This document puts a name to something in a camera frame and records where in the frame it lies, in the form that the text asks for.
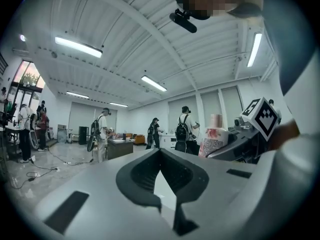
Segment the white t-shirt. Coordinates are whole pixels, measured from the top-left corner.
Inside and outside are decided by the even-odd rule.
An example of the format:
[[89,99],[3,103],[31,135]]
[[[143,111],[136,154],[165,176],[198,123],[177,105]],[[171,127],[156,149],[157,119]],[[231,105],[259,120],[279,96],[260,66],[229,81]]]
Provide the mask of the white t-shirt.
[[7,98],[7,94],[2,94],[0,95],[0,100],[1,100],[1,103],[0,103],[0,112],[5,112],[5,99]]
[[189,135],[193,134],[195,136],[199,136],[199,130],[193,128],[193,126],[197,125],[195,120],[192,118],[192,116],[190,114],[188,115],[186,120],[185,120],[185,117],[186,117],[186,114],[180,115],[180,120],[181,120],[181,123],[183,123],[185,121],[185,124],[188,127]]
[[275,112],[278,114],[279,118],[281,119],[282,118],[282,115],[281,115],[281,111],[279,108],[277,107],[273,107],[273,109],[275,110]]
[[100,138],[102,139],[102,140],[105,140],[106,139],[106,137],[107,137],[107,135],[106,135],[106,132],[105,132],[105,130],[103,129],[103,127],[108,127],[107,126],[107,119],[106,119],[106,117],[103,115],[103,114],[100,114],[99,116],[98,116],[98,123],[99,123],[99,132],[100,132]]
[[29,107],[23,107],[20,110],[19,115],[21,116],[21,123],[20,123],[20,131],[27,129],[30,131],[30,117],[34,114],[32,109]]

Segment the spray bottle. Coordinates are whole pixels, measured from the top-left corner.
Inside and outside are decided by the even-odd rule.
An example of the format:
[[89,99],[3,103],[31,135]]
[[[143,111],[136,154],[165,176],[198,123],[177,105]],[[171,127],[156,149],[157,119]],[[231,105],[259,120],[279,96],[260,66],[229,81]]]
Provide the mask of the spray bottle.
[[212,114],[210,126],[202,132],[199,156],[207,157],[209,154],[228,144],[229,131],[222,128],[222,115]]

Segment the bottle cap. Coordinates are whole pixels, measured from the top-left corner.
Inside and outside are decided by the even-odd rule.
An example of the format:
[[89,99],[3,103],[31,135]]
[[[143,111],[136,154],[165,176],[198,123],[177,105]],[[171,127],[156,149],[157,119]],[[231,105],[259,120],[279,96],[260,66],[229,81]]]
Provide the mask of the bottle cap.
[[222,128],[222,114],[211,114],[211,127]]

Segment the fluorescent ceiling light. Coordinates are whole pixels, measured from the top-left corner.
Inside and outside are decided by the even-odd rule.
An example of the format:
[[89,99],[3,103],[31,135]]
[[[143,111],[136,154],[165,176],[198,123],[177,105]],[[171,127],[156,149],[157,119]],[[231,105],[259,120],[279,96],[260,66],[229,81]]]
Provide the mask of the fluorescent ceiling light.
[[73,93],[73,92],[70,92],[70,91],[67,91],[66,93],[69,94],[69,95],[72,95],[72,96],[79,97],[79,98],[89,99],[89,96]]
[[73,41],[63,39],[63,38],[57,37],[57,36],[54,38],[54,41],[57,45],[62,45],[62,46],[66,46],[66,47],[69,47],[72,49],[76,49],[80,52],[90,54],[90,55],[95,56],[97,58],[101,58],[101,56],[102,56],[102,51],[95,49],[93,47],[90,47],[88,45],[73,42]]
[[261,38],[262,38],[261,33],[255,34],[253,48],[252,48],[250,59],[249,59],[248,65],[247,65],[248,68],[252,67],[252,65],[254,64],[254,61],[257,56],[257,52],[258,52],[258,49],[260,46]]
[[125,108],[128,107],[127,105],[117,104],[117,103],[113,103],[113,102],[110,102],[109,104],[111,104],[111,105],[116,105],[116,106],[120,106],[120,107],[125,107]]
[[162,87],[160,84],[156,83],[155,81],[151,80],[149,77],[147,77],[146,75],[144,75],[142,78],[141,78],[143,81],[147,82],[149,85],[152,85],[156,88],[158,88],[159,90],[165,92],[167,89]]

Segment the white ceiling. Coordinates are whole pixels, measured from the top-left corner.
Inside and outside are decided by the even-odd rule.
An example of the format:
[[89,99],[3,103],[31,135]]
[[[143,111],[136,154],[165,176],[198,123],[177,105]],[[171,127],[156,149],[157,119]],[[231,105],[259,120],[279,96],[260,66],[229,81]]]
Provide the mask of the white ceiling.
[[[175,0],[25,0],[19,24],[26,42],[13,48],[29,51],[54,94],[73,91],[93,103],[121,103],[130,109],[262,76],[272,63],[263,35],[253,67],[247,68],[254,34],[261,29],[246,20],[228,14],[191,19],[198,29],[192,34],[170,21],[176,8]],[[57,45],[56,36],[96,47],[102,57]],[[146,84],[143,75],[167,91]]]

